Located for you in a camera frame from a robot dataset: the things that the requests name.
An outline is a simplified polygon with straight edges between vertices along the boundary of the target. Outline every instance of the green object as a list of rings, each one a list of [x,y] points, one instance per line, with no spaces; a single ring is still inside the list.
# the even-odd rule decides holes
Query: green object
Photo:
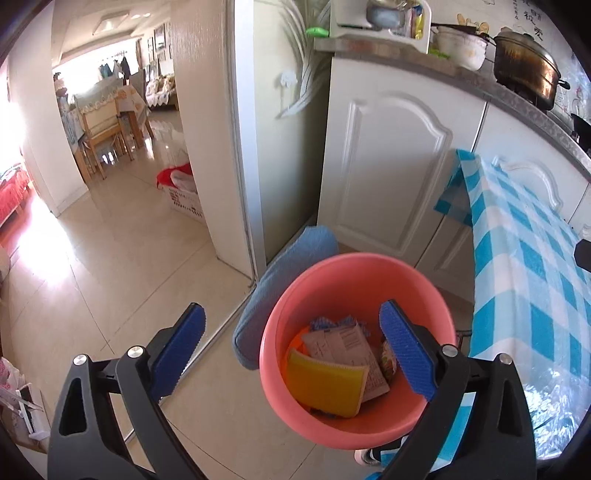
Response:
[[[329,31],[322,27],[310,27],[306,29],[306,35],[309,37],[326,38],[329,36]]]
[[[429,47],[429,55],[434,55],[436,57],[439,57],[440,59],[449,59],[449,55],[439,51],[436,48],[432,48],[432,47]]]

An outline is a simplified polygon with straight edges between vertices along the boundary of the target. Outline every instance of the copper pot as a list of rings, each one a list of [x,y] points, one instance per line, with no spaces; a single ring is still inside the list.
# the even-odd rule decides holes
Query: copper pot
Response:
[[[501,31],[495,37],[495,77],[503,85],[517,83],[537,97],[536,105],[552,110],[558,85],[569,90],[568,82],[552,56],[531,35]]]

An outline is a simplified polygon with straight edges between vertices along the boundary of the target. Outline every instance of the ceiling light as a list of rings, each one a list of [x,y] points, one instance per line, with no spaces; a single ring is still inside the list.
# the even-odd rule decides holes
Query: ceiling light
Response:
[[[129,12],[118,12],[115,14],[105,15],[100,19],[100,23],[95,28],[93,35],[97,35],[109,30],[118,28],[129,15]]]

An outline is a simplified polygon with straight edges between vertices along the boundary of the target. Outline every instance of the gray countertop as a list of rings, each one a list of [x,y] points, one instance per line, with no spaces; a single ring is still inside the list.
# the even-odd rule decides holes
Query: gray countertop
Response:
[[[317,51],[334,53],[338,57],[371,61],[392,67],[410,70],[441,80],[507,111],[524,124],[542,135],[567,157],[591,181],[591,158],[579,147],[570,135],[560,128],[548,115],[527,100],[477,72],[471,72],[449,60],[434,55],[425,55],[414,47],[380,40],[346,36],[316,38]]]

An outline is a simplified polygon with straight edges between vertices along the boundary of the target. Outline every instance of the yellow sponge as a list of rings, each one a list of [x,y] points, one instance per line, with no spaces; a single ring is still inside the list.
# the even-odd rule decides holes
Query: yellow sponge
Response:
[[[301,404],[351,418],[359,412],[368,372],[367,365],[324,362],[292,348],[287,357],[285,383]]]

